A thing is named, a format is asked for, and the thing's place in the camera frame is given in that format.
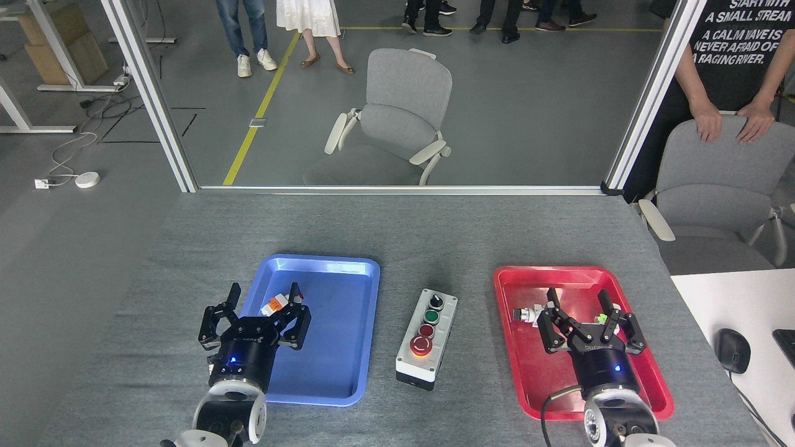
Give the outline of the person's left hand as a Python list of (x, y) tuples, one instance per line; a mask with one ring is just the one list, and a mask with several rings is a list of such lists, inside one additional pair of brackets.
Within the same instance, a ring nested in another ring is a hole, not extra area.
[(737, 135), (740, 143), (754, 142), (770, 130), (775, 122), (771, 111), (772, 102), (772, 98), (754, 98), (737, 112), (738, 116), (746, 118), (746, 124)]

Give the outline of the person's right hand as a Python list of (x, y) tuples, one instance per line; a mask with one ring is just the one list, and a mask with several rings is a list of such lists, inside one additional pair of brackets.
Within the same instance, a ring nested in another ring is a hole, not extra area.
[(723, 116), (718, 108), (709, 99), (693, 99), (689, 107), (701, 141), (711, 143), (718, 139), (723, 129)]

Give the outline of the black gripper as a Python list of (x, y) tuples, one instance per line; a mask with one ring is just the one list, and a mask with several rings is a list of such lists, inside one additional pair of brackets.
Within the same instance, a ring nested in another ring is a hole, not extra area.
[[(279, 345), (301, 350), (311, 322), (311, 312), (304, 305), (303, 294), (297, 282), (291, 284), (289, 295), (278, 294), (260, 309), (266, 318), (271, 335), (259, 338), (242, 338), (240, 320), (235, 312), (241, 294), (239, 283), (233, 283), (227, 300), (207, 306), (202, 315), (198, 340), (205, 351), (219, 346), (219, 352), (208, 358), (211, 373), (208, 385), (222, 380), (245, 380), (261, 392), (269, 390), (276, 349)], [(227, 318), (230, 328), (221, 337), (217, 325)]]
[[(613, 303), (607, 289), (602, 289), (598, 298), (606, 319), (598, 336), (593, 336), (593, 331), (584, 323), (562, 311), (554, 287), (548, 289), (546, 297), (547, 304), (538, 317), (540, 339), (546, 353), (571, 351), (582, 398), (619, 387), (639, 392), (640, 386), (627, 354), (642, 353), (647, 341), (635, 314), (624, 312)], [(585, 351), (585, 346), (593, 343), (594, 350)]]

